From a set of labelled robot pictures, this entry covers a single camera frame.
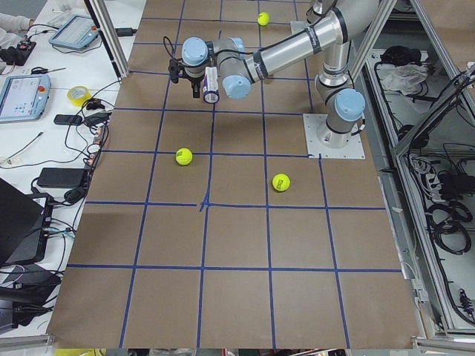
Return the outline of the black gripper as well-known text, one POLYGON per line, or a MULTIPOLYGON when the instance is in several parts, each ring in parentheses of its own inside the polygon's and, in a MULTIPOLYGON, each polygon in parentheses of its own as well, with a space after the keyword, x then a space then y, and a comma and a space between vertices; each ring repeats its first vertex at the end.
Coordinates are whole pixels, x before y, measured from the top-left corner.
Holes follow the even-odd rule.
POLYGON ((191 82, 192 97, 194 99, 200 98, 200 83, 205 76, 205 67, 203 65, 197 67, 186 67, 185 74, 187 79, 191 82))

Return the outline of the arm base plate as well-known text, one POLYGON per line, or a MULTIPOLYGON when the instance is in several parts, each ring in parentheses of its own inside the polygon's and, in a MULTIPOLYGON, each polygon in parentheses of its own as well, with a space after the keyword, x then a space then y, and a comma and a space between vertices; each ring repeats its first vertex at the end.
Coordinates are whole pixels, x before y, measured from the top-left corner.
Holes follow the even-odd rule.
POLYGON ((339 134, 327 127, 327 114, 303 115, 307 156, 313 159, 365 159, 360 134, 354 124, 351 132, 339 134))
POLYGON ((301 34, 307 34, 308 36, 315 37, 314 25, 315 23, 312 24, 308 22, 291 21, 291 37, 297 37, 301 34))

